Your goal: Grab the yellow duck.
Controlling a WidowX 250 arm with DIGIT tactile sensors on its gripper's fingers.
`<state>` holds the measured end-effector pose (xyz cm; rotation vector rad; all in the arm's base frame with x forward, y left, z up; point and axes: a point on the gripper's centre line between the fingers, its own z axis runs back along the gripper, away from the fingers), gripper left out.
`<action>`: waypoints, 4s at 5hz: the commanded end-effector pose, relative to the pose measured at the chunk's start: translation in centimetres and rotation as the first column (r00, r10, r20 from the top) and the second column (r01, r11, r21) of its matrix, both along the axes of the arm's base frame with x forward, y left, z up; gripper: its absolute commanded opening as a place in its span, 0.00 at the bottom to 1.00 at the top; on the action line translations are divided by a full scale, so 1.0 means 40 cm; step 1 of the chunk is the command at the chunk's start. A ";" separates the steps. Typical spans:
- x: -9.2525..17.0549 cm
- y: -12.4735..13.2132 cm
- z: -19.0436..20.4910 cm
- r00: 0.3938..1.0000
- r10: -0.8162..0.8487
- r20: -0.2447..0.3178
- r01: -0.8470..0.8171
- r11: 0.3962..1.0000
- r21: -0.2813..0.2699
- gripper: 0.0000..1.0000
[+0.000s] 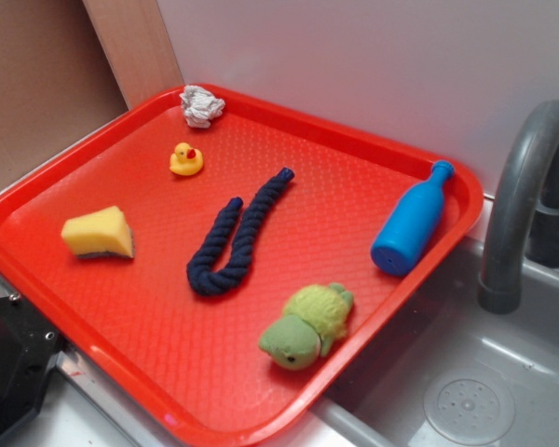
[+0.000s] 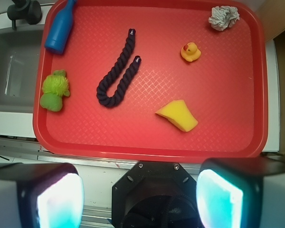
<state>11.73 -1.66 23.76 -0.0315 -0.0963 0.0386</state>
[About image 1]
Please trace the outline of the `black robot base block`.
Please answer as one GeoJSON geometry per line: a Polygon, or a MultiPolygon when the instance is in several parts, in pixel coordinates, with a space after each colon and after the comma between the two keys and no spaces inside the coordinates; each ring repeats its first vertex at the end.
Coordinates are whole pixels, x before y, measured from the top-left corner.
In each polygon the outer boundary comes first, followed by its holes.
{"type": "Polygon", "coordinates": [[[0,443],[39,415],[61,345],[27,299],[0,298],[0,443]]]}

